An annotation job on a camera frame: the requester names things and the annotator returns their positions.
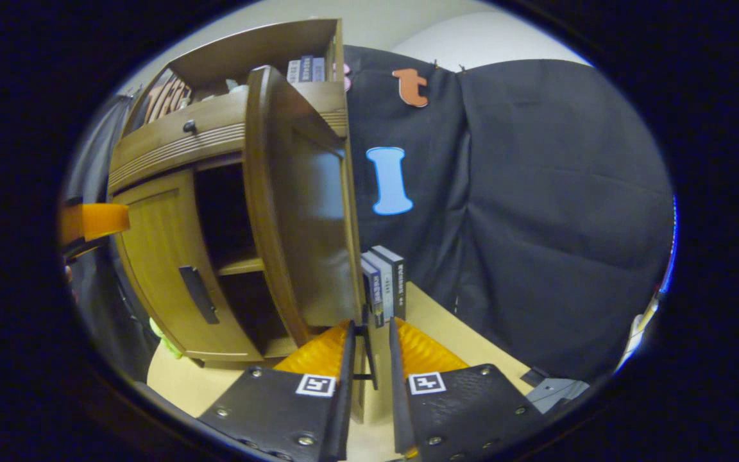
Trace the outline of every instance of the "cabinet door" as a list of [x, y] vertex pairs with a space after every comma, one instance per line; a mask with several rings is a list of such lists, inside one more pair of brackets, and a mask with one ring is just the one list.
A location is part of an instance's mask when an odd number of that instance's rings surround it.
[[285, 327], [360, 321], [352, 176], [343, 141], [275, 68], [259, 67], [244, 120], [244, 187], [255, 245]]
[[121, 261], [156, 324], [188, 357], [262, 357], [232, 314], [215, 278], [196, 210], [193, 172], [144, 182], [114, 197], [128, 205]]

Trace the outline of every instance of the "drawer knob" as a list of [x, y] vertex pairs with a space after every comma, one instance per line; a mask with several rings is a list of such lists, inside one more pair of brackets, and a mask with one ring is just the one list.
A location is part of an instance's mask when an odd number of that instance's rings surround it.
[[185, 133], [196, 133], [197, 132], [197, 129], [196, 129], [196, 121], [195, 120], [188, 120], [184, 124], [182, 130], [184, 130]]

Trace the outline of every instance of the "book spine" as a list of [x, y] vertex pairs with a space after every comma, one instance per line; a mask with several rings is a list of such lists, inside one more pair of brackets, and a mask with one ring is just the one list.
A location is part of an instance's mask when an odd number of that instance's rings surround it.
[[405, 320], [407, 319], [407, 270], [405, 270], [404, 261], [398, 261], [393, 265], [393, 275], [395, 277], [395, 316]]
[[382, 287], [384, 288], [384, 319], [390, 319], [394, 312], [394, 296], [393, 296], [393, 272], [389, 269], [381, 271]]
[[313, 58], [313, 82], [323, 82], [323, 58]]
[[384, 327], [384, 299], [381, 296], [381, 274], [372, 275], [372, 313], [375, 316], [375, 327]]
[[300, 76], [298, 81], [310, 82], [313, 81], [313, 56], [304, 55], [302, 56], [302, 69], [300, 69]]
[[287, 65], [287, 81], [290, 83], [298, 83], [298, 77], [302, 68], [302, 61], [300, 59], [293, 59]]
[[378, 268], [381, 271], [381, 295], [384, 299], [384, 319], [392, 318], [394, 314], [393, 304], [393, 267], [384, 259], [379, 257], [375, 252], [364, 252], [361, 254], [365, 257], [367, 263]]
[[407, 319], [407, 274], [405, 274], [404, 258], [391, 252], [385, 246], [373, 246], [370, 251], [392, 266], [393, 314], [398, 318]]

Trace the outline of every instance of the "white wall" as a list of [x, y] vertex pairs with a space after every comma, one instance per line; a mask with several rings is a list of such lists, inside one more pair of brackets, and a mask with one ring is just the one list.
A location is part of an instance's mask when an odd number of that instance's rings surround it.
[[390, 51], [450, 71], [519, 59], [563, 59], [589, 65], [532, 24], [505, 12], [460, 15], [417, 32]]
[[146, 65], [119, 87], [121, 92], [146, 85], [173, 58], [216, 39], [243, 30], [284, 21], [319, 18], [343, 20], [344, 43], [390, 50], [416, 32], [458, 15], [500, 12], [476, 0], [263, 0], [224, 15], [188, 35]]

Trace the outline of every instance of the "gray metal bracket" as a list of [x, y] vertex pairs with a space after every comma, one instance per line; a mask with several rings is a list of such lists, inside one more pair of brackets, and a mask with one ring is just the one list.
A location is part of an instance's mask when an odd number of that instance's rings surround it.
[[546, 413], [560, 400], [574, 400], [580, 397], [587, 388], [589, 384], [584, 381], [546, 378], [534, 387], [526, 398], [540, 413]]

